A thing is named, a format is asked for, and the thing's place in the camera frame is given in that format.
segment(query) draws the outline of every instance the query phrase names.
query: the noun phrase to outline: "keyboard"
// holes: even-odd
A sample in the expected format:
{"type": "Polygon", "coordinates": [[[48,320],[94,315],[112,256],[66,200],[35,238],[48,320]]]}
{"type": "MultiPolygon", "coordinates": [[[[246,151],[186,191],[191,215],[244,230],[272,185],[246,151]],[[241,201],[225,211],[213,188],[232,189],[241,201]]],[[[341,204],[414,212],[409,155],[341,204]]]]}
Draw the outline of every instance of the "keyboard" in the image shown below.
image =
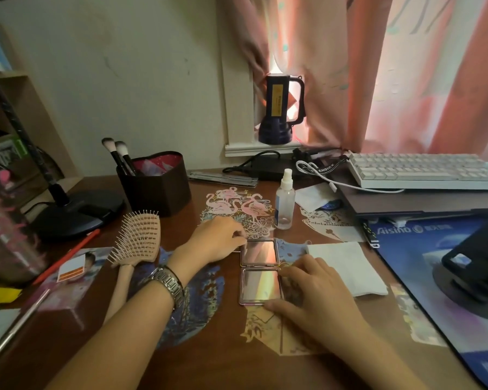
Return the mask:
{"type": "Polygon", "coordinates": [[[354,153],[348,166],[366,189],[488,190],[488,166],[475,154],[354,153]]]}

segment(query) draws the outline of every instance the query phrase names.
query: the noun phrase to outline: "wall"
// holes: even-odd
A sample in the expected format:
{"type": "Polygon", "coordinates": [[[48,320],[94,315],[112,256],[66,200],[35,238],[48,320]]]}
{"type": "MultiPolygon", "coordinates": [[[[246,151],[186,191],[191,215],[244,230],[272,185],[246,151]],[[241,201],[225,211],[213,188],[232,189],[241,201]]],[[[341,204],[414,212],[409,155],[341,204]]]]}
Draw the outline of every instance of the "wall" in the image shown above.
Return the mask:
{"type": "Polygon", "coordinates": [[[103,137],[230,161],[215,0],[6,0],[0,23],[84,175],[115,173],[103,137]]]}

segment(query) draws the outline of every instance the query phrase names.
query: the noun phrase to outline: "beige hairbrush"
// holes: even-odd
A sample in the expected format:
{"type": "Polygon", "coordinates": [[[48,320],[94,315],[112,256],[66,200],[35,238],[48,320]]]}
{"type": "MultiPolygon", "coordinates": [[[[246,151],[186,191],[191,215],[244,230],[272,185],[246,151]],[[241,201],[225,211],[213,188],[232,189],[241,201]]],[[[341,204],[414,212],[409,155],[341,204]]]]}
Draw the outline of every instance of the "beige hairbrush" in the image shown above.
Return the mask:
{"type": "Polygon", "coordinates": [[[123,218],[116,246],[108,260],[119,265],[117,283],[105,315],[105,324],[126,302],[134,267],[140,262],[154,262],[161,243],[161,222],[151,211],[130,212],[123,218]]]}

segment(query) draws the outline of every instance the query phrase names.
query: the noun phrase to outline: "bottle cap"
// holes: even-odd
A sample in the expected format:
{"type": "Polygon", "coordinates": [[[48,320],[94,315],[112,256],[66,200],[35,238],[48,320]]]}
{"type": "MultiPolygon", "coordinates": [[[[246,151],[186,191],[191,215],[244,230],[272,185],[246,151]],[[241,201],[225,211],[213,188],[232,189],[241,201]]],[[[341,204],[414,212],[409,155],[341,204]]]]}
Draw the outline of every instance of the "bottle cap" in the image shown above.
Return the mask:
{"type": "Polygon", "coordinates": [[[284,170],[284,177],[280,182],[280,188],[282,190],[291,190],[293,188],[293,179],[291,177],[292,173],[293,170],[291,170],[290,168],[286,168],[284,170]]]}

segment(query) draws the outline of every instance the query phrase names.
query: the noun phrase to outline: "compact mirror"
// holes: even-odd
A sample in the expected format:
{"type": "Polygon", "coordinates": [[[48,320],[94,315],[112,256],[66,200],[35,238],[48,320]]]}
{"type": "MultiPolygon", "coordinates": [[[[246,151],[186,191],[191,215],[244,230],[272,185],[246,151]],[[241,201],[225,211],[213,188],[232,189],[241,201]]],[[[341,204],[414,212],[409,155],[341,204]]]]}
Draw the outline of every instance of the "compact mirror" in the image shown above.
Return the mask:
{"type": "Polygon", "coordinates": [[[264,305],[264,301],[284,298],[276,268],[243,268],[240,277],[241,305],[264,305]]]}
{"type": "Polygon", "coordinates": [[[240,251],[241,267],[275,267],[280,264],[274,240],[248,240],[240,251]]]}

